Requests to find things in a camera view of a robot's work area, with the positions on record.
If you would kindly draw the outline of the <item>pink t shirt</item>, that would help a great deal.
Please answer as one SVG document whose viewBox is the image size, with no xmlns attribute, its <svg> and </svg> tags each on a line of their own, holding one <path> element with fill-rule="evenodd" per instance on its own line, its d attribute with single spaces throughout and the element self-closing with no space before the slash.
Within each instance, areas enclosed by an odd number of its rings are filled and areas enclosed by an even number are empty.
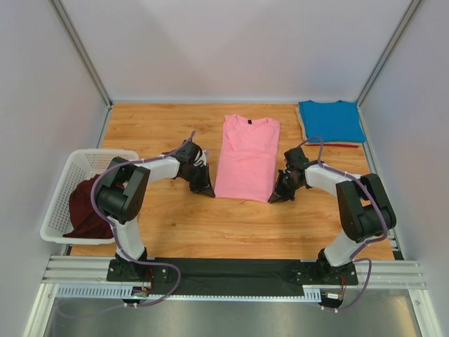
<svg viewBox="0 0 449 337">
<path fill-rule="evenodd" d="M 281 123 L 269 117 L 226 115 L 215 196 L 268 202 L 274 189 Z"/>
</svg>

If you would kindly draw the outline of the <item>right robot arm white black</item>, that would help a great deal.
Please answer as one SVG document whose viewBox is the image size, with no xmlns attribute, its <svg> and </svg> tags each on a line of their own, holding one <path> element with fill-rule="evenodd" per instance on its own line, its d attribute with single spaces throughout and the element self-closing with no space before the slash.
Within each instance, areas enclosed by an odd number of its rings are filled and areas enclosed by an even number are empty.
<svg viewBox="0 0 449 337">
<path fill-rule="evenodd" d="M 292 201 L 301 187 L 318 188 L 337 197 L 342 231 L 318 254 L 311 272 L 322 279 L 352 267 L 367 245 L 388 237 L 397 219 L 380 177 L 353 175 L 333 168 L 320 158 L 309 160 L 301 147 L 284 153 L 286 168 L 279 171 L 270 204 Z"/>
</svg>

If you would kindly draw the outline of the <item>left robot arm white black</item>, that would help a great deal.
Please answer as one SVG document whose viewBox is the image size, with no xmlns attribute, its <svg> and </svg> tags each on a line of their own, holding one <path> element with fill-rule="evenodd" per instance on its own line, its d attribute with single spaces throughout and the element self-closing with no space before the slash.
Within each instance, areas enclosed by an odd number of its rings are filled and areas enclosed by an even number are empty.
<svg viewBox="0 0 449 337">
<path fill-rule="evenodd" d="M 94 212 L 107 221 L 116 243 L 115 258 L 109 263 L 107 280 L 113 282 L 143 281 L 155 267 L 167 263 L 147 258 L 138 228 L 138 216 L 147 186 L 166 179 L 181 178 L 194 194 L 214 197 L 207 163 L 207 151 L 192 139 L 171 151 L 150 159 L 128 161 L 115 157 L 91 189 Z"/>
</svg>

